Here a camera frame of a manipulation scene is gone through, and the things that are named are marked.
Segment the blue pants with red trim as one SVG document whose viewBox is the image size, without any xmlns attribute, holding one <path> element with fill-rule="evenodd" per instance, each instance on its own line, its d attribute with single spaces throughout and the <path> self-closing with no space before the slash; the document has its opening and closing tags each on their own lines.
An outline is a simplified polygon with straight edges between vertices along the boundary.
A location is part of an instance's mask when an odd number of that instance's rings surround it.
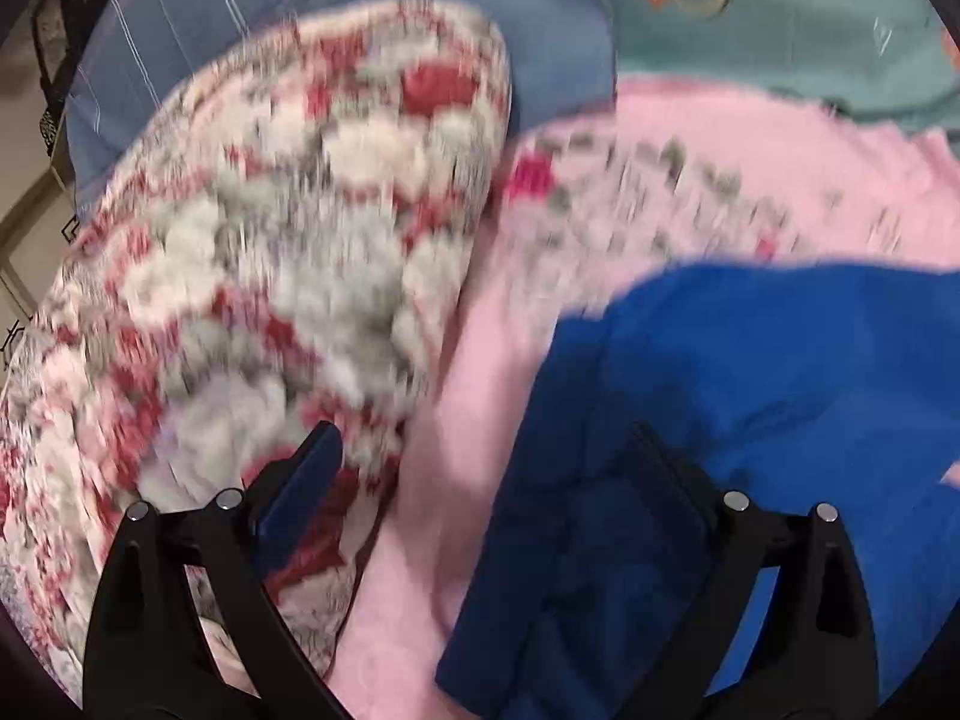
<svg viewBox="0 0 960 720">
<path fill-rule="evenodd" d="M 438 686 L 483 718 L 610 717 L 708 574 L 716 488 L 838 509 L 893 694 L 957 605 L 957 473 L 955 275 L 674 268 L 556 327 Z"/>
</svg>

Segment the red white floral quilt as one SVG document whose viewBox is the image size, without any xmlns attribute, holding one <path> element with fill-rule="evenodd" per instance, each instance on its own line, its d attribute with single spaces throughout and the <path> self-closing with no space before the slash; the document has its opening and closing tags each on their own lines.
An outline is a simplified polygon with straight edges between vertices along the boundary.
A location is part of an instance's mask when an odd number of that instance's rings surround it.
<svg viewBox="0 0 960 720">
<path fill-rule="evenodd" d="M 288 21 L 167 96 L 3 382 L 3 606 L 66 695 L 125 509 L 244 488 L 321 421 L 345 455 L 265 583 L 329 668 L 438 379 L 509 106 L 503 34 L 455 0 Z"/>
</svg>

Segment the pink floral bed sheet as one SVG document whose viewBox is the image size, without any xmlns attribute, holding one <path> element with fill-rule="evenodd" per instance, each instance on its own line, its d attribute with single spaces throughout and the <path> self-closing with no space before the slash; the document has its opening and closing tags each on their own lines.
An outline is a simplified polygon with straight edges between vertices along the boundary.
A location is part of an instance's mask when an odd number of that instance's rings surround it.
<svg viewBox="0 0 960 720">
<path fill-rule="evenodd" d="M 957 160 L 937 130 L 642 76 L 610 112 L 514 142 L 335 651 L 329 686 L 353 715 L 454 715 L 434 672 L 556 321 L 701 259 L 952 270 Z"/>
</svg>

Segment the teal heart print cloth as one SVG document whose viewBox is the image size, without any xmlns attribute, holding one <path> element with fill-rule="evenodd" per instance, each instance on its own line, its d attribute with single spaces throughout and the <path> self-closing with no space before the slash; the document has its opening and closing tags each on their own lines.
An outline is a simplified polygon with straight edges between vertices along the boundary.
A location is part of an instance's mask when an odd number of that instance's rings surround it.
<svg viewBox="0 0 960 720">
<path fill-rule="evenodd" d="M 604 0 L 623 71 L 818 99 L 958 135 L 958 50 L 931 0 Z"/>
</svg>

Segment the dark framed window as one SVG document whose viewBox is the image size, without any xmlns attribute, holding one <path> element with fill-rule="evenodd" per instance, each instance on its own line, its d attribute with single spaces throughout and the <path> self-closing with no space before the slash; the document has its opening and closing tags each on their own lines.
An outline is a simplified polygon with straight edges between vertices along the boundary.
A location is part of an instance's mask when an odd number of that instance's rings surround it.
<svg viewBox="0 0 960 720">
<path fill-rule="evenodd" d="M 57 140 L 57 128 L 87 16 L 86 0 L 34 0 L 29 10 L 39 88 L 46 105 L 39 119 L 39 132 L 47 154 L 53 153 Z"/>
</svg>

